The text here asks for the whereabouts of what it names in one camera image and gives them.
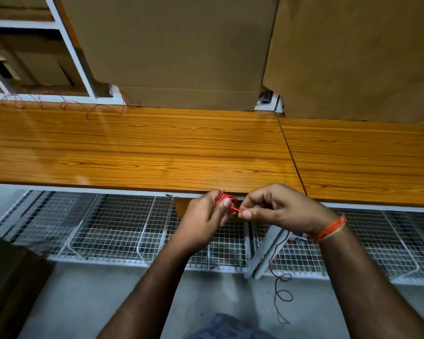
wooden tabletop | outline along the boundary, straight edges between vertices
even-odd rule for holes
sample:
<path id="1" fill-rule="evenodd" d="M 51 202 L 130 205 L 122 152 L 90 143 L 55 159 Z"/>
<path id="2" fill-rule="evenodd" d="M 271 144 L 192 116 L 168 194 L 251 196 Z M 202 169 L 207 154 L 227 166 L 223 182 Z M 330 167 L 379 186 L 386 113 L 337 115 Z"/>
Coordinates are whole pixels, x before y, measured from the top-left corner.
<path id="1" fill-rule="evenodd" d="M 279 122 L 310 197 L 424 206 L 424 124 Z"/>
<path id="2" fill-rule="evenodd" d="M 303 192 L 271 112 L 0 109 L 0 183 L 239 194 L 272 182 Z"/>

hand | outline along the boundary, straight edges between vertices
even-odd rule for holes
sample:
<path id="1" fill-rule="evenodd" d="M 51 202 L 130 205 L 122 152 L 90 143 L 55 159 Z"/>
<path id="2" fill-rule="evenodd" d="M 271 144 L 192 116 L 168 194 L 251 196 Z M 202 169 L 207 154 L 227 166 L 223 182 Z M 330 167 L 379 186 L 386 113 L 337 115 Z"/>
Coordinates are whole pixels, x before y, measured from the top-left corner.
<path id="1" fill-rule="evenodd" d="M 190 201 L 178 229 L 171 237 L 172 242 L 181 245 L 190 255 L 206 247 L 217 229 L 228 221 L 232 202 L 226 198 L 215 206 L 218 196 L 220 191 L 212 190 Z"/>
<path id="2" fill-rule="evenodd" d="M 277 225 L 285 230 L 316 235 L 332 221 L 334 212 L 284 184 L 271 184 L 249 193 L 239 217 Z"/>

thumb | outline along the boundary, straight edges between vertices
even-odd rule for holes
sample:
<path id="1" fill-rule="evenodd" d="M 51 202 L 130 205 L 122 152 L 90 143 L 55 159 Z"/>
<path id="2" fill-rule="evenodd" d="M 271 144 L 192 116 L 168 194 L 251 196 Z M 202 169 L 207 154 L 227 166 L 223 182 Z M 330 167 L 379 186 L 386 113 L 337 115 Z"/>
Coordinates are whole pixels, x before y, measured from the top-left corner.
<path id="1" fill-rule="evenodd" d="M 225 216 L 228 213 L 230 205 L 231 205 L 231 200 L 228 198 L 221 201 L 218 205 L 215 206 L 215 209 L 213 210 L 210 221 L 215 223 L 216 226 L 218 227 L 221 223 L 223 216 Z"/>
<path id="2" fill-rule="evenodd" d="M 275 224 L 278 219 L 278 213 L 276 210 L 260 207 L 245 209 L 241 213 L 241 216 L 245 220 L 260 221 L 271 224 Z"/>

wire mesh rack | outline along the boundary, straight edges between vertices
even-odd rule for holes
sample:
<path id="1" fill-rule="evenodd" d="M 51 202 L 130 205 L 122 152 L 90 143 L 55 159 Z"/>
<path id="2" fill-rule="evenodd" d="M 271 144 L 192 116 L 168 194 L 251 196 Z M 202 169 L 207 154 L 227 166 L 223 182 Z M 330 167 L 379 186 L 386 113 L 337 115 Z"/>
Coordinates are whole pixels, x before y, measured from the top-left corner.
<path id="1" fill-rule="evenodd" d="M 4 236 L 16 245 L 54 261 L 142 267 L 153 262 L 180 222 L 170 197 L 44 192 L 23 214 Z M 186 269 L 245 272 L 245 226 L 231 222 L 219 229 Z"/>
<path id="2" fill-rule="evenodd" d="M 424 285 L 424 213 L 334 209 L 344 213 L 349 227 L 385 275 L 398 284 Z M 253 224 L 257 248 L 268 226 Z M 299 278 L 328 278 L 317 243 L 293 236 L 270 263 L 277 274 Z"/>

gray floor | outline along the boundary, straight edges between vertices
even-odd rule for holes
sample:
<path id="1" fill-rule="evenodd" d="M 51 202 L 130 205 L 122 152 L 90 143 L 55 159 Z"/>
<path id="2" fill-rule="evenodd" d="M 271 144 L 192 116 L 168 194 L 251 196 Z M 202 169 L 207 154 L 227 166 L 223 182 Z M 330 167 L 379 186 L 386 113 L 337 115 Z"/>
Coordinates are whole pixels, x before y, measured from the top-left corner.
<path id="1" fill-rule="evenodd" d="M 94 338 L 132 290 L 144 269 L 58 263 L 19 339 Z M 185 338 L 217 312 L 257 325 L 278 338 L 348 338 L 329 282 L 293 280 L 294 295 L 280 310 L 291 322 L 280 325 L 273 307 L 274 279 L 244 280 L 227 273 L 186 272 L 181 279 L 163 338 Z M 424 287 L 400 287 L 424 317 Z"/>

